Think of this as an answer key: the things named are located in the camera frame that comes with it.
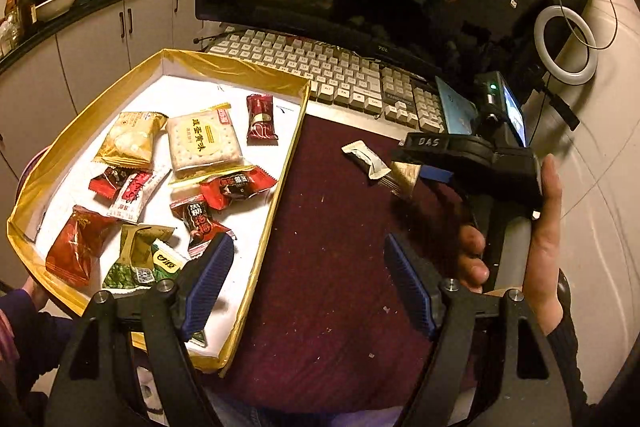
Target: maroon tablecloth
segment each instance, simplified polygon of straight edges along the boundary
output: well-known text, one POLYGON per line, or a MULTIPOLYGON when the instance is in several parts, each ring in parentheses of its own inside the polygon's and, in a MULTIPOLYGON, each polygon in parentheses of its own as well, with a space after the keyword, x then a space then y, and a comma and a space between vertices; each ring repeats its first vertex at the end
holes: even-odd
POLYGON ((404 232, 450 271, 459 223, 449 207, 458 199, 418 182, 407 204, 370 185, 340 150, 359 139, 386 161, 397 145, 305 118, 238 352, 225 378, 206 376, 214 390, 289 412, 381 409, 409 398, 430 343, 409 324, 383 241, 404 232))

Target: kitchen counter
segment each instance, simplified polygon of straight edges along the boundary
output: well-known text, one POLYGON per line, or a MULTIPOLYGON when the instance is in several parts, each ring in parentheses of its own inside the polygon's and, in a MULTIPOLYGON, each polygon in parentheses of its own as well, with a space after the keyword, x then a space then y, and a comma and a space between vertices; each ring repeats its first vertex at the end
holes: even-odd
POLYGON ((71 10, 50 22, 43 23, 33 37, 22 42, 16 49, 0 59, 0 74, 15 64, 38 44, 55 35, 63 28, 118 1, 122 0, 76 0, 71 10))

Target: kitchen cabinet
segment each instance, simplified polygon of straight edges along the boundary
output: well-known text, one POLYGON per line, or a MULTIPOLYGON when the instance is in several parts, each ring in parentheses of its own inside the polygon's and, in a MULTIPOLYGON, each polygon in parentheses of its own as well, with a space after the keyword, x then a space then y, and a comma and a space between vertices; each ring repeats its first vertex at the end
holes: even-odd
POLYGON ((173 45, 173 0, 125 0, 129 64, 135 68, 162 48, 173 45))
POLYGON ((196 19, 196 0, 173 1, 174 49, 200 51, 201 44, 193 43, 202 29, 202 21, 196 19))
POLYGON ((0 155, 0 280, 13 288, 21 287, 27 280, 27 271, 15 254, 9 240, 6 238, 6 220, 14 209, 15 189, 18 185, 14 173, 11 172, 4 158, 0 155))
POLYGON ((66 83, 81 112, 130 69, 124 2, 93 13, 56 36, 66 83))
POLYGON ((18 176, 75 117, 55 36, 0 76, 0 151, 18 176))

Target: blue gripper pad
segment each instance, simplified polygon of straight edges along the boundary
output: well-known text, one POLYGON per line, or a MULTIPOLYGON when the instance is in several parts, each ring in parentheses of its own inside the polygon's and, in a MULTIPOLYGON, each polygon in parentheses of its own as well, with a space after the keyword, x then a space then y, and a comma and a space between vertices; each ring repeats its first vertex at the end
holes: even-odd
POLYGON ((384 258, 412 326, 433 340, 444 316, 437 270, 392 233, 385 238, 384 258))
POLYGON ((176 278, 174 324, 183 341, 204 328, 233 261, 233 240, 226 233, 217 233, 202 256, 189 261, 176 278))

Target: red snack wrapper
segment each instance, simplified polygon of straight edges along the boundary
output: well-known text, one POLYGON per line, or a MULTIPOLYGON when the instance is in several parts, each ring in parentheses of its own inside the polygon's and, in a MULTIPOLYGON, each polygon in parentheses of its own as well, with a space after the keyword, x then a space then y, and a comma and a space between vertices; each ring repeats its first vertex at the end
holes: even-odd
POLYGON ((200 256, 218 232, 225 232, 235 240, 236 234, 211 217, 211 209, 202 194, 174 201, 171 211, 175 217, 181 219, 189 230, 190 240, 188 252, 192 259, 200 256))
POLYGON ((247 200, 268 190, 278 181, 260 167, 250 171, 233 172, 218 178, 209 178, 200 184, 202 195, 211 208, 222 210, 234 200, 247 200))
POLYGON ((125 167, 107 167, 102 174, 89 181, 89 190, 113 201, 133 169, 125 167))
POLYGON ((71 286, 87 286, 92 259, 100 257, 104 239, 117 221, 76 204, 47 253, 47 271, 71 286))
POLYGON ((246 97, 249 110, 247 140, 277 140, 273 124, 273 97, 270 94, 250 94, 246 97))

